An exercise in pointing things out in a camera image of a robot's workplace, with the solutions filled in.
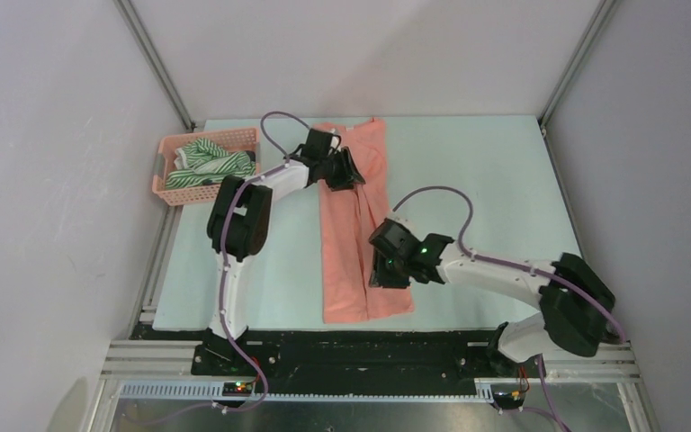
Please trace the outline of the salmon pink t-shirt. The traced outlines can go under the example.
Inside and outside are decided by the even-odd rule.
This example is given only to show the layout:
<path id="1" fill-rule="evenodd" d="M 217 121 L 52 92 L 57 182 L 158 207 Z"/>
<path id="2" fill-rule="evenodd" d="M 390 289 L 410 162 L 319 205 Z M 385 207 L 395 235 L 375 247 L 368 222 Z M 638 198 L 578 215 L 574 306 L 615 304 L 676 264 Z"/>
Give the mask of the salmon pink t-shirt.
<path id="1" fill-rule="evenodd" d="M 319 185 L 323 321 L 350 324 L 412 312 L 409 289 L 370 286 L 374 249 L 369 237 L 390 209 L 385 121 L 372 117 L 351 127 L 331 122 L 316 127 L 342 137 L 365 179 L 338 192 Z"/>

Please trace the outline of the green white striped garment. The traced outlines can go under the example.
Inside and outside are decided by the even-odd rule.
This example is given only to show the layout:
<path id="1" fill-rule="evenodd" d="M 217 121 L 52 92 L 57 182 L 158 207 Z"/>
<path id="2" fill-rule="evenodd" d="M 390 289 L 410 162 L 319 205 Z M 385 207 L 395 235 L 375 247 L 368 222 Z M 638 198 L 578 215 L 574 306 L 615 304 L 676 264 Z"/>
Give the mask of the green white striped garment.
<path id="1" fill-rule="evenodd" d="M 175 169 L 166 176 L 166 189 L 215 185 L 226 176 L 252 176 L 256 162 L 246 151 L 228 151 L 199 138 L 175 150 Z"/>

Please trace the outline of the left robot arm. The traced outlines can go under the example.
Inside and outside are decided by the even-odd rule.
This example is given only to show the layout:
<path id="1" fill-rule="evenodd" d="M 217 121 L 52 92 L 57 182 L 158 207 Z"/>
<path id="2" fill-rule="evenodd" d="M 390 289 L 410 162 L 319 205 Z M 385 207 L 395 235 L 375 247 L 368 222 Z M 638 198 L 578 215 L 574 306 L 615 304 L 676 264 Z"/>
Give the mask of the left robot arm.
<path id="1" fill-rule="evenodd" d="M 316 183 L 333 192 L 365 184 L 342 141 L 335 130 L 311 129 L 281 164 L 248 179 L 229 175 L 221 182 L 207 223 L 218 266 L 209 329 L 218 337 L 237 339 L 247 329 L 249 268 L 265 245 L 274 203 Z"/>

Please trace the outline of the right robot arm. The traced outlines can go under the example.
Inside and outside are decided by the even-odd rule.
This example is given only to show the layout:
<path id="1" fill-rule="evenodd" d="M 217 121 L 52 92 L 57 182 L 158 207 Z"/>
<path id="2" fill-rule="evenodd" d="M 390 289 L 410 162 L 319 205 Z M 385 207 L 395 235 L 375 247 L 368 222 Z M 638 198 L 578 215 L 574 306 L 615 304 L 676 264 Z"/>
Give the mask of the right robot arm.
<path id="1" fill-rule="evenodd" d="M 404 289 L 411 283 L 457 284 L 504 295 L 535 308 L 534 315 L 497 327 L 487 345 L 490 370 L 509 376 L 554 349 L 593 357 L 610 343 L 615 296 L 580 257 L 511 261 L 486 256 L 453 238 L 417 238 L 398 220 L 385 220 L 369 237 L 374 249 L 370 284 Z"/>

